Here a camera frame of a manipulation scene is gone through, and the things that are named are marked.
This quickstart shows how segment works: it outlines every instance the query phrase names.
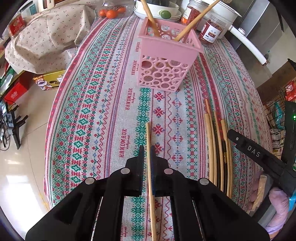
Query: silver screw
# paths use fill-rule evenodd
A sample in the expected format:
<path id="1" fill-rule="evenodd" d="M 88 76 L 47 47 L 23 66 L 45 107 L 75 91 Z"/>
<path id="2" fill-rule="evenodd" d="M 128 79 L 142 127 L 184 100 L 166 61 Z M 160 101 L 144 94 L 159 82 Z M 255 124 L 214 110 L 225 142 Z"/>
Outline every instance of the silver screw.
<path id="1" fill-rule="evenodd" d="M 91 184 L 93 184 L 93 183 L 94 183 L 94 178 L 92 178 L 92 177 L 88 177 L 87 179 L 85 179 L 85 183 L 86 183 L 87 185 L 91 185 Z"/>
<path id="2" fill-rule="evenodd" d="M 120 172 L 121 172 L 122 174 L 129 174 L 130 170 L 129 170 L 128 168 L 125 167 L 125 168 L 121 169 Z"/>
<path id="3" fill-rule="evenodd" d="M 167 174 L 167 175 L 171 175 L 171 174 L 173 174 L 173 172 L 174 171 L 171 168 L 167 168 L 167 169 L 164 170 L 164 173 Z"/>
<path id="4" fill-rule="evenodd" d="M 209 184 L 209 180 L 206 179 L 206 178 L 202 178 L 202 179 L 200 179 L 200 184 L 201 185 L 208 185 Z"/>

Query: pink plastic basket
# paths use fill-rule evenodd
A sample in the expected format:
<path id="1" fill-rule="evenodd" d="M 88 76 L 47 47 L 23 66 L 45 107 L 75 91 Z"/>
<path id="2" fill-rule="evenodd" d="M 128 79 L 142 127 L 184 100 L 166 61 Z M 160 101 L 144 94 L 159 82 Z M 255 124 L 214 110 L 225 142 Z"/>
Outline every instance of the pink plastic basket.
<path id="1" fill-rule="evenodd" d="M 160 32 L 155 37 L 145 18 L 139 37 L 142 38 L 137 85 L 175 92 L 203 47 L 192 29 L 179 42 L 173 39 L 186 27 L 155 19 Z"/>

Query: wire rack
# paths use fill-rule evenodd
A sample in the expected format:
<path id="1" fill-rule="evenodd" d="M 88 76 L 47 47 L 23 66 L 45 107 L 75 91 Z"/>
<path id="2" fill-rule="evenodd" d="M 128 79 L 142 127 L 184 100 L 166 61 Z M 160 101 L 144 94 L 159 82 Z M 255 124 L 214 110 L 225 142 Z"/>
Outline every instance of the wire rack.
<path id="1" fill-rule="evenodd" d="M 266 115 L 266 119 L 270 126 L 270 134 L 272 136 L 272 149 L 273 154 L 281 159 L 282 149 L 285 143 L 285 123 L 284 123 L 284 115 L 285 115 L 285 88 L 277 87 L 278 95 L 271 100 L 264 103 L 264 113 Z"/>

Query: jar of red dried food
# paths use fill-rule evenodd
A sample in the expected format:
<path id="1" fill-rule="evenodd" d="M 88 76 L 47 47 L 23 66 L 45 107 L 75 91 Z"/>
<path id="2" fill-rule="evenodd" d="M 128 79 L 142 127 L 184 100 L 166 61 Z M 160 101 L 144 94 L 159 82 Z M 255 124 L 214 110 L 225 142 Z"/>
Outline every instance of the jar of red dried food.
<path id="1" fill-rule="evenodd" d="M 225 27 L 226 23 L 218 19 L 217 16 L 211 15 L 200 32 L 200 42 L 205 45 L 213 44 Z"/>
<path id="2" fill-rule="evenodd" d="M 190 0 L 183 16 L 181 18 L 181 24 L 190 24 L 200 13 L 202 13 L 209 5 L 200 0 Z"/>

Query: white bowl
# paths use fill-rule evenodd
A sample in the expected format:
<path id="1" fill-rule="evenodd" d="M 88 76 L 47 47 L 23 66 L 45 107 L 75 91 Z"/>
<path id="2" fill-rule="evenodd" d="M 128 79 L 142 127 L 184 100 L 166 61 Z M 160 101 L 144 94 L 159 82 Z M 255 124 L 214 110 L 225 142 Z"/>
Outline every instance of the white bowl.
<path id="1" fill-rule="evenodd" d="M 170 5 L 168 7 L 158 6 L 150 3 L 147 3 L 147 5 L 152 15 L 157 15 L 161 10 L 166 10 L 169 11 L 172 16 L 175 16 L 179 11 L 179 6 L 173 2 L 170 2 Z M 146 14 L 141 1 L 139 0 L 136 1 L 136 9 L 139 13 Z"/>
<path id="2" fill-rule="evenodd" d="M 143 14 L 143 15 L 145 15 L 145 16 L 147 16 L 147 14 L 144 12 L 144 13 L 142 13 L 142 12 L 140 12 L 136 7 L 134 7 L 134 12 L 137 12 L 137 13 L 139 13 L 139 14 Z M 175 16 L 171 16 L 169 19 L 180 19 L 181 18 L 181 12 L 180 11 L 178 11 L 177 12 L 177 15 L 175 15 Z M 159 14 L 153 14 L 152 13 L 152 16 L 154 17 L 154 18 L 158 18 L 158 19 L 163 19 Z"/>
<path id="3" fill-rule="evenodd" d="M 135 9 L 133 9 L 133 11 L 134 11 L 135 15 L 137 15 L 141 19 L 144 19 L 145 17 L 147 17 L 146 14 L 142 14 L 142 13 L 138 12 Z M 163 19 L 161 16 L 153 16 L 153 18 L 161 19 L 161 20 L 166 20 L 166 21 L 169 21 L 169 22 L 177 22 L 181 17 L 176 18 L 176 19 L 174 19 L 174 18 L 173 19 L 172 18 L 170 18 L 170 19 Z"/>

